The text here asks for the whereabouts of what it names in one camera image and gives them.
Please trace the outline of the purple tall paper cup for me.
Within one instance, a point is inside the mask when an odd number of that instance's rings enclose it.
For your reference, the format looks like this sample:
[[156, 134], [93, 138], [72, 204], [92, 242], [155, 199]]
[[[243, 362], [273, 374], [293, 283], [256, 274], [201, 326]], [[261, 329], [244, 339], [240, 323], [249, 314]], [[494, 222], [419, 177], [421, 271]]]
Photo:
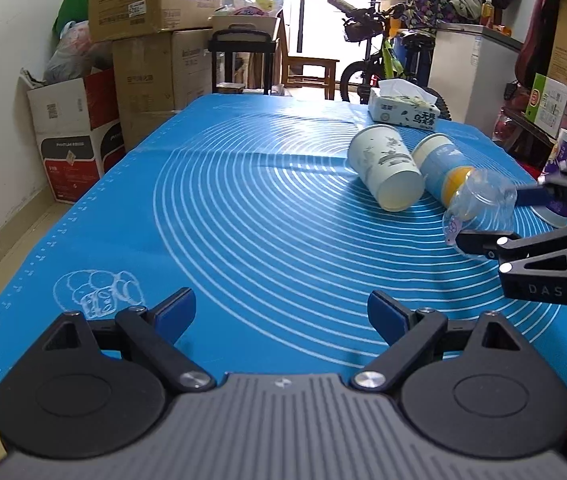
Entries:
[[[567, 129], [564, 128], [559, 131], [555, 146], [541, 170], [541, 175], [546, 177], [549, 174], [557, 174], [561, 162], [567, 163]], [[567, 205], [560, 200], [551, 200], [547, 206], [534, 206], [533, 211], [554, 228], [567, 226]]]

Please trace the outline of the white paper cup ink drawing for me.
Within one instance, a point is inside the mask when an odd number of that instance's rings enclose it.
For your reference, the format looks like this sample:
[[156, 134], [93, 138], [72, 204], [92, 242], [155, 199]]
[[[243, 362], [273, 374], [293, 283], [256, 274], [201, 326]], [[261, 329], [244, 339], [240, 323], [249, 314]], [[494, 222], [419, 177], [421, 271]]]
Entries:
[[361, 129], [349, 144], [347, 161], [385, 211], [410, 208], [425, 190], [422, 174], [394, 127]]

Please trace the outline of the white chest freezer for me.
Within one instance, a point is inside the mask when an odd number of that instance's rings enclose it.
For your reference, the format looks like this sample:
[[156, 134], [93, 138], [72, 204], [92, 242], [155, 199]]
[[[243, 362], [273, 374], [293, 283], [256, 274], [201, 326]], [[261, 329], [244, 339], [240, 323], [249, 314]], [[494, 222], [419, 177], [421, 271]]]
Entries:
[[440, 24], [429, 87], [446, 102], [452, 120], [491, 136], [521, 48], [520, 41], [482, 25]]

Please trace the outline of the wooden chair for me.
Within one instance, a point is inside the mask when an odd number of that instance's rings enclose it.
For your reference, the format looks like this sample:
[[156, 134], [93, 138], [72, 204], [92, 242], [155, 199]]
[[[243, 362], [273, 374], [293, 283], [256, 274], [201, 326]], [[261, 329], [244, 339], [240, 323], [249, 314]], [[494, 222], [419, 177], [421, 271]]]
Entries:
[[[285, 88], [320, 88], [326, 100], [333, 101], [337, 91], [338, 60], [333, 58], [313, 58], [312, 56], [293, 55], [289, 53], [287, 26], [285, 16], [280, 11], [278, 42], [281, 52], [281, 83]], [[306, 67], [321, 68], [321, 76], [308, 76], [304, 74]]]

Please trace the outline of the clear plastic measuring cup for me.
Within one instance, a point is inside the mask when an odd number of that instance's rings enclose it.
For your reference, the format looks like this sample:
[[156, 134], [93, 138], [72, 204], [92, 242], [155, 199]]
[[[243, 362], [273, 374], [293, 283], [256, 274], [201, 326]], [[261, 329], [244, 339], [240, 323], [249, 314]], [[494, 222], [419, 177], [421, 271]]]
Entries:
[[517, 197], [515, 185], [502, 174], [472, 169], [443, 215], [446, 244], [475, 260], [495, 259], [497, 238], [513, 232]]

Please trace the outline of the white tissue box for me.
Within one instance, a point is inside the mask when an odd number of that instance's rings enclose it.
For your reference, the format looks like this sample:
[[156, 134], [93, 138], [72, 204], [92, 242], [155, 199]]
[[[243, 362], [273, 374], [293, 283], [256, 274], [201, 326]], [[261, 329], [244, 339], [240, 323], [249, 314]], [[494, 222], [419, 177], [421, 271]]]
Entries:
[[433, 131], [441, 116], [434, 94], [405, 79], [385, 79], [370, 91], [368, 113], [374, 122]]

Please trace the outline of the black metal rack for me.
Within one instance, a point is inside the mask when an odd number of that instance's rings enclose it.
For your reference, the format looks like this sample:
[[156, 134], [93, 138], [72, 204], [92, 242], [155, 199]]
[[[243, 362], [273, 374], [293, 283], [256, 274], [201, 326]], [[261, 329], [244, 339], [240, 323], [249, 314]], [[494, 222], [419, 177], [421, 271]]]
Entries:
[[212, 92], [224, 84], [244, 84], [250, 80], [251, 59], [260, 58], [260, 86], [270, 94], [274, 85], [274, 55], [278, 40], [271, 32], [248, 28], [226, 28], [212, 32], [208, 42], [212, 63]]

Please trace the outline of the green bicycle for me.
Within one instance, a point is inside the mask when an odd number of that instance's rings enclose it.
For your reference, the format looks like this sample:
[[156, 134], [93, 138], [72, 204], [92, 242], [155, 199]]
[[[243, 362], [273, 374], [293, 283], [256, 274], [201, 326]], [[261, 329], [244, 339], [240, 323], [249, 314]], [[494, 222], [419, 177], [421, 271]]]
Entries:
[[435, 99], [441, 117], [451, 120], [451, 112], [439, 92], [428, 86], [427, 71], [432, 64], [435, 36], [423, 29], [400, 30], [391, 37], [391, 19], [401, 18], [407, 9], [405, 3], [397, 3], [380, 11], [374, 3], [367, 9], [357, 9], [345, 0], [328, 0], [341, 11], [344, 20], [345, 39], [360, 44], [376, 37], [381, 44], [376, 52], [368, 52], [362, 61], [347, 65], [340, 79], [340, 96], [345, 102], [355, 92], [361, 104], [367, 104], [373, 88], [379, 88], [385, 79], [404, 79], [425, 89]]

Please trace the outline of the white red appliance box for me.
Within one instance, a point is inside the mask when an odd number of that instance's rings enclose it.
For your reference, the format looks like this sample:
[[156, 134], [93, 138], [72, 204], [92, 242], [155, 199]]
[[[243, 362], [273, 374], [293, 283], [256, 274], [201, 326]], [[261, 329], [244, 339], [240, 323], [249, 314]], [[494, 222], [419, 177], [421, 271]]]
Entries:
[[74, 204], [126, 155], [114, 70], [48, 86], [21, 78], [52, 194]]

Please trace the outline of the lower brown cardboard box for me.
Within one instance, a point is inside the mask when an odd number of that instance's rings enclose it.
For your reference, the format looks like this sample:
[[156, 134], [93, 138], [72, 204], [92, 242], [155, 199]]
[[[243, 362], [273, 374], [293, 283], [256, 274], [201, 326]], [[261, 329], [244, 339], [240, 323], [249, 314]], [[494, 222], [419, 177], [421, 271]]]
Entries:
[[113, 42], [117, 103], [128, 151], [212, 92], [208, 40], [208, 29], [191, 29]]

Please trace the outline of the blue yellow paper cup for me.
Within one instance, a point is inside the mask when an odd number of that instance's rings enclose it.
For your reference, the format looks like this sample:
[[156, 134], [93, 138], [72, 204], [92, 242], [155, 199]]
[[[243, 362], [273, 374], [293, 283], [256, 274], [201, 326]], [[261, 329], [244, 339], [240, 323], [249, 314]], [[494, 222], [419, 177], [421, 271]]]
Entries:
[[474, 169], [469, 158], [442, 133], [427, 136], [411, 155], [425, 179], [425, 189], [444, 207], [451, 204], [467, 174]]

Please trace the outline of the green white carton box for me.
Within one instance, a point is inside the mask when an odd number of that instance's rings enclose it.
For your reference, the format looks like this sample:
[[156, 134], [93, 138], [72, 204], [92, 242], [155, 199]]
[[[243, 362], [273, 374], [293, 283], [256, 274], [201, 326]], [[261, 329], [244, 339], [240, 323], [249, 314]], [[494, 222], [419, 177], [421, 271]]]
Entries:
[[547, 136], [556, 139], [566, 107], [567, 86], [553, 78], [536, 74], [525, 110], [526, 119]]

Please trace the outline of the plastic bag on boxes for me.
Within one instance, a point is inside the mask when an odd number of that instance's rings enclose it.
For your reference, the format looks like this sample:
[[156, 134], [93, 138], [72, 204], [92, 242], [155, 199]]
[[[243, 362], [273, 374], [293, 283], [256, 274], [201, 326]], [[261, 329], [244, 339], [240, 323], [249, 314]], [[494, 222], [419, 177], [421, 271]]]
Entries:
[[44, 68], [44, 83], [58, 84], [113, 67], [112, 42], [93, 42], [88, 21], [68, 22]]

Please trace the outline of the blue silicone baking mat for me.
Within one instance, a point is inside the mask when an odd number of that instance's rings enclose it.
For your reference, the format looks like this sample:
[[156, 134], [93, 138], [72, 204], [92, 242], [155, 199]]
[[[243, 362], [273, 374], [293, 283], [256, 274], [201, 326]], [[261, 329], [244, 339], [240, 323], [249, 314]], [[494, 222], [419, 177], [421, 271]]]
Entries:
[[455, 320], [504, 315], [567, 384], [567, 306], [508, 299], [445, 242], [430, 195], [382, 210], [349, 167], [360, 105], [211, 94], [111, 169], [0, 294], [0, 380], [65, 311], [90, 320], [196, 297], [179, 349], [227, 373], [350, 375], [385, 349], [370, 292]]

